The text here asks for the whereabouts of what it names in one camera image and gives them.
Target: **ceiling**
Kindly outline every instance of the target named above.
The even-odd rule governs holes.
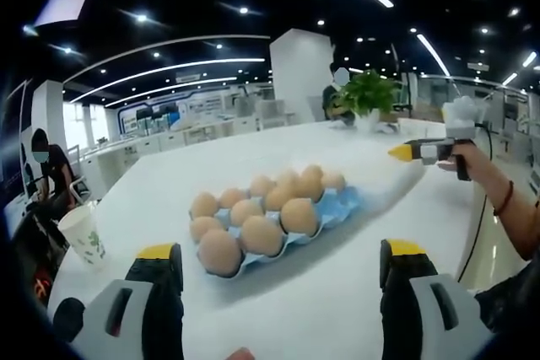
[[[271,80],[268,45],[290,28],[329,35],[335,61],[363,69],[366,64],[387,76],[400,71],[443,74],[417,39],[422,33],[454,76],[502,82],[512,72],[512,86],[537,91],[540,71],[521,63],[538,48],[540,16],[537,0],[86,0],[77,21],[48,24],[27,36],[21,27],[35,20],[46,0],[10,0],[12,16],[6,88],[24,78],[39,84],[50,78],[65,81],[86,67],[119,53],[161,41],[193,36],[218,38],[156,46],[93,67],[67,83],[66,99],[137,73],[186,62],[220,58],[264,58],[265,62],[189,67],[135,78],[93,93],[84,101],[108,104],[140,90],[174,84],[176,74],[207,73],[208,78],[237,77],[237,83]],[[249,8],[240,14],[239,8]],[[509,16],[512,8],[519,13]],[[139,23],[135,17],[145,14]],[[317,24],[323,19],[325,24]],[[414,27],[416,34],[411,33]],[[483,34],[482,28],[489,32]],[[267,39],[219,38],[221,35],[263,35]],[[69,47],[67,54],[63,49]],[[396,50],[398,65],[393,53]],[[468,62],[488,65],[477,74]]]

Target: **brown egg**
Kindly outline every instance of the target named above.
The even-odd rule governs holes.
[[[248,252],[275,256],[284,245],[281,228],[265,217],[249,217],[240,231],[240,243]]]
[[[210,229],[199,245],[199,261],[212,274],[230,277],[236,274],[242,251],[236,239],[223,229]]]
[[[345,178],[338,172],[325,173],[322,176],[321,182],[324,188],[337,189],[337,191],[345,188]]]
[[[195,242],[199,242],[210,229],[224,229],[224,226],[214,217],[197,217],[189,225],[189,232]]]
[[[264,197],[276,184],[267,176],[257,176],[250,185],[250,193],[254,197]]]
[[[206,191],[195,197],[192,203],[192,218],[212,217],[219,210],[218,201]]]
[[[294,186],[298,178],[299,178],[298,173],[296,173],[292,169],[287,169],[278,176],[278,178],[276,179],[276,183],[278,185]]]
[[[293,186],[278,185],[267,194],[264,199],[264,207],[267,211],[279,211],[287,201],[295,197]]]
[[[324,174],[322,173],[321,166],[318,164],[310,164],[308,167],[304,169],[301,176],[309,175],[309,176],[318,176],[320,179]]]
[[[310,198],[313,202],[318,202],[323,191],[321,178],[317,174],[302,175],[296,182],[297,197]]]
[[[287,201],[280,214],[280,221],[286,232],[313,236],[317,232],[315,208],[309,200],[295,198]]]
[[[253,200],[240,200],[230,210],[230,222],[235,227],[241,227],[252,215],[264,215],[261,205]]]
[[[219,206],[222,208],[232,208],[238,201],[245,200],[247,194],[240,189],[232,188],[223,192],[219,198]]]

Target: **bracelet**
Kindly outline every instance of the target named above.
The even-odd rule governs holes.
[[[503,211],[508,207],[508,203],[510,202],[510,199],[512,198],[512,194],[514,194],[514,182],[510,180],[510,188],[508,189],[508,192],[506,193],[505,200],[503,201],[503,205],[500,206],[498,210],[493,210],[493,215],[496,217],[500,217],[500,214],[503,213]]]

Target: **blue egg tray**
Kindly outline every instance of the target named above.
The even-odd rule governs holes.
[[[257,201],[258,204],[261,204],[261,206],[264,207],[264,201],[261,197],[252,197],[251,199]],[[366,199],[362,196],[362,193],[359,191],[359,189],[352,186],[346,186],[340,192],[338,192],[336,189],[325,189],[321,200],[312,204],[315,208],[318,222],[317,231],[313,236],[296,234],[292,232],[285,233],[279,223],[279,212],[267,211],[265,216],[271,219],[275,223],[276,227],[279,227],[279,229],[283,232],[283,247],[281,251],[272,257],[256,255],[250,252],[243,252],[242,262],[240,263],[240,268],[236,274],[229,277],[216,276],[212,273],[208,274],[219,278],[235,279],[239,277],[249,265],[254,263],[269,263],[271,261],[275,261],[284,254],[290,245],[309,244],[314,238],[319,236],[323,229],[335,228],[340,223],[343,223],[353,212],[364,211],[368,208],[366,206]],[[214,217],[227,228],[227,231],[232,236],[237,239],[240,237],[240,228],[233,226],[230,222],[230,209],[221,208],[218,212],[216,212]]]

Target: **paper cup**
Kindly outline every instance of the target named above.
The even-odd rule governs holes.
[[[106,256],[92,211],[90,205],[74,208],[60,220],[58,229],[83,262],[99,270],[105,265]]]

